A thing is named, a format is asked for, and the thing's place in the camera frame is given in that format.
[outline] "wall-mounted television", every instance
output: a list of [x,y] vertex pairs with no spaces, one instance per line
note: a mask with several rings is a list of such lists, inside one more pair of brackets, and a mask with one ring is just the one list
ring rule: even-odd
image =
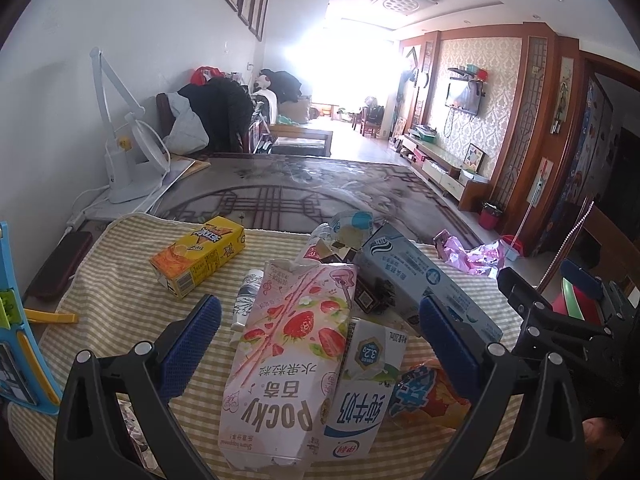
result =
[[446,105],[461,112],[478,115],[482,99],[482,81],[452,79],[449,83]]

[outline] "white cloth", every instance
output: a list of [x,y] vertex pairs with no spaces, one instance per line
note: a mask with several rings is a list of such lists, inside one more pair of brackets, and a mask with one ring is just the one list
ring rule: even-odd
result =
[[275,124],[278,121],[278,98],[273,91],[265,88],[262,90],[258,90],[254,95],[263,95],[269,101],[269,124]]
[[198,115],[191,110],[186,97],[174,92],[167,94],[175,123],[171,133],[164,140],[167,149],[176,155],[188,155],[209,145],[209,136]]

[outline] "bolt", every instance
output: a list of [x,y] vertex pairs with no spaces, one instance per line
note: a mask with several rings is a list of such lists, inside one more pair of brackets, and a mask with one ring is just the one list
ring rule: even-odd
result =
[[549,360],[555,365],[562,364],[562,356],[560,354],[556,354],[555,352],[551,352],[551,354],[549,354]]
[[78,352],[78,355],[76,356],[76,361],[78,361],[79,363],[85,363],[89,359],[91,359],[91,352],[89,352],[88,350],[82,350]]
[[152,346],[151,343],[147,341],[143,341],[142,343],[138,343],[134,348],[134,351],[138,355],[146,355],[151,352]]
[[495,355],[496,357],[500,357],[501,355],[504,355],[507,350],[504,346],[502,346],[499,343],[491,343],[488,346],[488,351],[489,351],[489,354]]

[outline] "gingham fabric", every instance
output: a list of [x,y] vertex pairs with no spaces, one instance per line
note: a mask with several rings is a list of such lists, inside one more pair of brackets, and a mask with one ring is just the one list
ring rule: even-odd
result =
[[[224,308],[223,323],[196,370],[185,394],[171,408],[187,436],[221,480],[267,478],[233,472],[217,446],[220,408],[234,350],[232,308],[249,269],[261,268],[272,258],[294,258],[307,236],[281,232],[247,231],[246,249],[214,273],[183,301],[156,281],[148,260],[192,228],[190,224],[135,215],[114,222],[96,242],[78,269],[57,312],[75,312],[80,323],[49,326],[40,349],[53,376],[65,384],[76,353],[89,348],[97,356],[123,354],[141,340],[155,340],[168,323],[185,318],[205,293],[217,296]],[[431,246],[421,249],[437,260]],[[504,330],[502,342],[515,345],[520,317],[507,305],[495,280],[469,276],[442,265],[446,273]],[[430,346],[412,337],[402,365],[406,369],[433,356]],[[511,400],[482,471],[495,467],[517,414],[520,399]],[[44,478],[53,478],[56,419],[12,405],[9,423],[16,440]],[[386,420],[366,460],[318,463],[305,479],[413,480],[420,478],[444,449],[453,430],[423,425],[405,430]]]

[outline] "iced tea carton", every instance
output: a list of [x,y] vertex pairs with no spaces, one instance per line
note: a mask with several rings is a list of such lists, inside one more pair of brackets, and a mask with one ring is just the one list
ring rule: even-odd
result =
[[164,288],[184,298],[244,249],[244,228],[216,216],[149,261]]
[[354,460],[369,454],[394,392],[406,343],[406,334],[398,330],[351,320],[318,460]]
[[222,405],[218,445],[233,468],[301,478],[317,459],[355,282],[347,264],[265,266]]

